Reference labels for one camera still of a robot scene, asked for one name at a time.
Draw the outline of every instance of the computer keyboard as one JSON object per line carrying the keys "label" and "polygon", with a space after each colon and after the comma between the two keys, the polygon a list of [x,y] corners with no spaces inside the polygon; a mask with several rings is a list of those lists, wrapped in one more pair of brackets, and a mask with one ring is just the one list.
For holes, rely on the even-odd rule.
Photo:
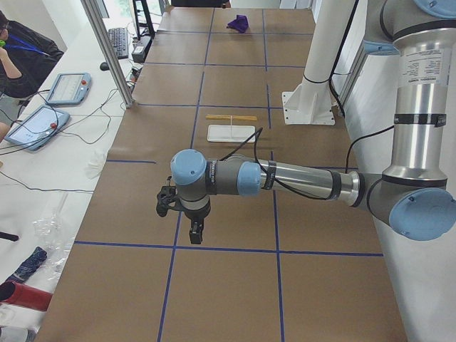
{"label": "computer keyboard", "polygon": [[125,27],[110,28],[109,40],[118,59],[128,58],[128,31]]}

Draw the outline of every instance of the label on robot arm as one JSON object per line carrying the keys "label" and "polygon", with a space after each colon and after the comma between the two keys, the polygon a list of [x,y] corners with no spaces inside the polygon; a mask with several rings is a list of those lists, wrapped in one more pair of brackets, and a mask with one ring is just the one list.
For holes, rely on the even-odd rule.
{"label": "label on robot arm", "polygon": [[451,53],[450,48],[442,48],[401,56],[403,68],[399,87],[418,84],[439,84],[448,87]]}

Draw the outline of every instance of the red cylinder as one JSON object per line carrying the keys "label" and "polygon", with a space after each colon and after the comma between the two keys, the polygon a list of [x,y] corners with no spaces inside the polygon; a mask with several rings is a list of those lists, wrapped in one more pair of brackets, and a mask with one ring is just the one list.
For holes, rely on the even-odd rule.
{"label": "red cylinder", "polygon": [[52,294],[34,287],[7,281],[0,285],[0,303],[22,306],[38,311],[46,311]]}

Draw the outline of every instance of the wooden stick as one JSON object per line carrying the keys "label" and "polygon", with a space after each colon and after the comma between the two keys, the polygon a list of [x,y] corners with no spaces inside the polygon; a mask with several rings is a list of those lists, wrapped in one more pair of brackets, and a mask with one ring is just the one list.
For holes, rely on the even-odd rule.
{"label": "wooden stick", "polygon": [[206,115],[208,120],[242,120],[242,121],[258,121],[253,115]]}

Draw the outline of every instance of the blue and white device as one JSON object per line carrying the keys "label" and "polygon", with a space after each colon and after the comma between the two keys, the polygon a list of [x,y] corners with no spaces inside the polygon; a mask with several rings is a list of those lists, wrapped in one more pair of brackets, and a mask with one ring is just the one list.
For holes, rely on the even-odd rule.
{"label": "blue and white device", "polygon": [[78,105],[87,95],[90,83],[89,73],[59,73],[46,102],[52,106]]}
{"label": "blue and white device", "polygon": [[37,150],[60,132],[69,118],[70,115],[67,112],[42,105],[19,123],[19,126],[13,128],[5,140],[17,147]]}

